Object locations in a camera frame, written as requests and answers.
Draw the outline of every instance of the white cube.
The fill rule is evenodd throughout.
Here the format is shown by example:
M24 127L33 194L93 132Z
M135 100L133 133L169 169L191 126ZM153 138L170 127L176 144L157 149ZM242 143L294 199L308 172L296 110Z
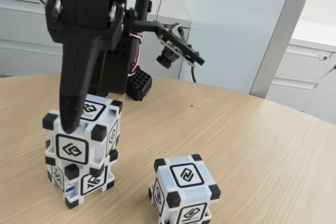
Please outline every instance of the white cube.
M157 159L155 183L149 188L159 224L208 224L209 205L221 195L200 155Z

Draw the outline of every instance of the wooden table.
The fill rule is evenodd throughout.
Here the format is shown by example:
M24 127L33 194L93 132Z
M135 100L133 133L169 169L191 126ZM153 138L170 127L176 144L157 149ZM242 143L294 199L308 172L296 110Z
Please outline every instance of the wooden table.
M47 178L43 116L59 75L0 79L0 223L156 224L156 158L200 153L222 190L212 223L336 223L336 127L237 92L155 79L125 98L115 187L69 210Z

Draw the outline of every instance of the cube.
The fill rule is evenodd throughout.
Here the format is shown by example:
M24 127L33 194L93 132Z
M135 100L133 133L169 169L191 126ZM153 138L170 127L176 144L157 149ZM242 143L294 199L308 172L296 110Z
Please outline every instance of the cube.
M43 127L50 135L46 143L46 164L54 165L59 158L78 165L88 165L92 175L103 171L103 160L115 149L120 133L122 103L87 95L78 128L66 134L58 111L50 111Z
M199 154L157 159L155 183L149 198L159 214L159 224L208 224L209 205L221 195Z

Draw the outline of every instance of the white cabinet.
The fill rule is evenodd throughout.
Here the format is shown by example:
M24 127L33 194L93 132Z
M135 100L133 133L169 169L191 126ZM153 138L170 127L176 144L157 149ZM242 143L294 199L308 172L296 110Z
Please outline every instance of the white cabinet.
M165 69L156 61L162 50L156 36L145 33L140 67L153 76L178 79L182 61ZM23 1L0 0L0 75L58 73L61 64L62 45L52 41L43 7Z
M336 124L335 65L332 52L290 45L266 99Z

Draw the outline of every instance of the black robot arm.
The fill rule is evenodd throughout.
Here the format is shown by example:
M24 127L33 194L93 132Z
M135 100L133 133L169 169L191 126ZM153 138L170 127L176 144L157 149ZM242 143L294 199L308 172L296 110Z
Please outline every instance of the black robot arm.
M47 0L46 19L54 42L63 44L60 118L63 130L77 128L88 93L125 93L139 40L131 33L151 31L165 46L158 61L169 68L178 57L192 66L204 60L159 22L147 22L150 0Z

